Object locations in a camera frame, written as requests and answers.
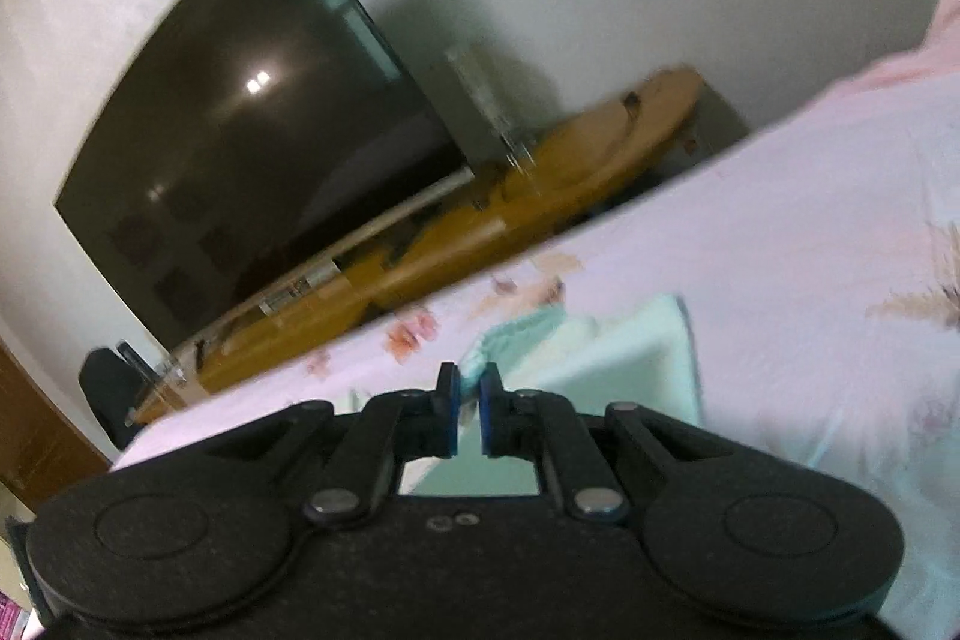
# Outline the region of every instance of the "circular cover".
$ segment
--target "circular cover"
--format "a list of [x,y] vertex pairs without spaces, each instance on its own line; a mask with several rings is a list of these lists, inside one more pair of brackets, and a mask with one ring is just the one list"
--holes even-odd
[[864,491],[770,459],[686,463],[647,510],[642,540],[668,581],[735,620],[814,624],[870,608],[904,554]]
[[111,624],[167,624],[223,608],[284,560],[290,522],[243,462],[147,462],[42,506],[27,537],[61,609]]

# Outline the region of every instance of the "light green cloth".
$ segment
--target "light green cloth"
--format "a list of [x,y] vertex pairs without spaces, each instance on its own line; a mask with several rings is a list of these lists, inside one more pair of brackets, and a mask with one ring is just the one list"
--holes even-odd
[[[464,388],[476,385],[487,362],[507,390],[563,394],[579,413],[602,415],[618,400],[701,422],[696,360],[688,322],[675,296],[661,295],[630,316],[593,319],[542,308],[489,330],[460,362]],[[516,458],[485,458],[480,422],[460,439],[460,454],[439,461],[411,492],[428,496],[536,494],[533,466]]]

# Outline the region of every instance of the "wooden tv stand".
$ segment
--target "wooden tv stand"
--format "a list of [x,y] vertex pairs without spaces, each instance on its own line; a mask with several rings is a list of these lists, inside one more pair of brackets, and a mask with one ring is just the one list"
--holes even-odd
[[551,130],[533,152],[531,175],[479,177],[448,199],[402,257],[373,244],[342,273],[261,317],[209,351],[185,386],[167,384],[136,413],[147,423],[258,375],[370,319],[410,304],[549,239],[571,218],[649,169],[693,115],[704,85],[692,68],[661,71],[624,98]]

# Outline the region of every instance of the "pink object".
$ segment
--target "pink object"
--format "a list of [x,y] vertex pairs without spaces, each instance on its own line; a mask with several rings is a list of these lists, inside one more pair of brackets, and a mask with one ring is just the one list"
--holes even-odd
[[[594,316],[676,292],[707,426],[880,493],[907,538],[883,615],[914,640],[952,637],[959,71],[960,0],[942,0],[915,52],[838,83],[654,196],[431,297],[432,324],[388,317],[329,345],[323,381],[305,357],[163,418],[117,466],[305,399],[346,411],[381,391],[430,387],[440,362],[536,306],[528,290],[560,290],[573,314]],[[536,263],[545,252],[577,263],[547,274]]]
[[20,640],[27,624],[27,611],[0,593],[0,640]]

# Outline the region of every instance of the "black tv screen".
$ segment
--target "black tv screen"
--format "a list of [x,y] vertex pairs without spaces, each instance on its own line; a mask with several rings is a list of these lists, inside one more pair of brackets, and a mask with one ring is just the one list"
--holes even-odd
[[172,348],[461,167],[357,0],[179,0],[56,208]]

